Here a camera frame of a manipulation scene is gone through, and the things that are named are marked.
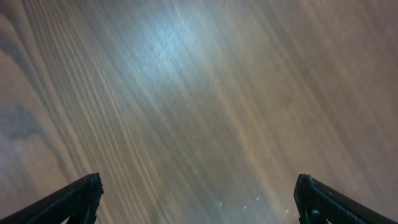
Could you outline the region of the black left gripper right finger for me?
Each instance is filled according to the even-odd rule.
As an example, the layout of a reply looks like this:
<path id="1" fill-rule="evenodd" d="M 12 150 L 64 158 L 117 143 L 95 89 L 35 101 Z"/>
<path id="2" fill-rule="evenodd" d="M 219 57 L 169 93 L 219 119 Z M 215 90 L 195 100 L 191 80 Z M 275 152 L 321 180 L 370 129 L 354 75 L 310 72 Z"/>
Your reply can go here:
<path id="1" fill-rule="evenodd" d="M 307 174 L 298 176 L 294 199 L 301 224 L 397 224 Z"/>

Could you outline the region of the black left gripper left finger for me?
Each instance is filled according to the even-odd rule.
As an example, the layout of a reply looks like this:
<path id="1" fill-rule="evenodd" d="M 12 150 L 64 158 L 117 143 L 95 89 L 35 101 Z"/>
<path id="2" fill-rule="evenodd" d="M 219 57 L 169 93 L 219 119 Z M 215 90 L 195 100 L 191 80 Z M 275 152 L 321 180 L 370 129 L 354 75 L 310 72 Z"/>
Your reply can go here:
<path id="1" fill-rule="evenodd" d="M 95 224 L 104 194 L 99 173 L 88 174 L 43 199 L 1 219 L 1 224 Z"/>

